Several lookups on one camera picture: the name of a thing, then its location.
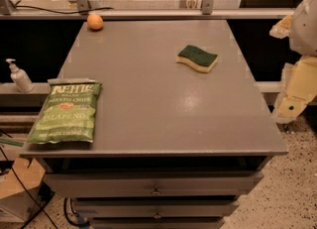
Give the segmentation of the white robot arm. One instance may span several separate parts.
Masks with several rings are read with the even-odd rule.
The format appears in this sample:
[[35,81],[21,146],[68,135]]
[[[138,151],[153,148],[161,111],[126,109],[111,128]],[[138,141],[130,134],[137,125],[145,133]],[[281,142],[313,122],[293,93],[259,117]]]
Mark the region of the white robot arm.
[[294,121],[317,97],[317,0],[303,0],[269,31],[272,37],[289,38],[290,49],[301,55],[282,70],[280,92],[272,117],[276,123]]

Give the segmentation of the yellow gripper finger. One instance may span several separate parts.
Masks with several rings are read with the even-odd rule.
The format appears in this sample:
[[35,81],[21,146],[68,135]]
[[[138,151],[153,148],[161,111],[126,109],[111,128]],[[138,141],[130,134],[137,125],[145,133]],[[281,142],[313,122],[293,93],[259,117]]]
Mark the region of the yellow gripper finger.
[[277,39],[284,39],[290,35],[291,23],[292,15],[287,15],[272,26],[269,34]]
[[286,63],[281,73],[280,92],[274,102],[276,123],[294,121],[317,97],[317,57],[303,56],[296,64]]

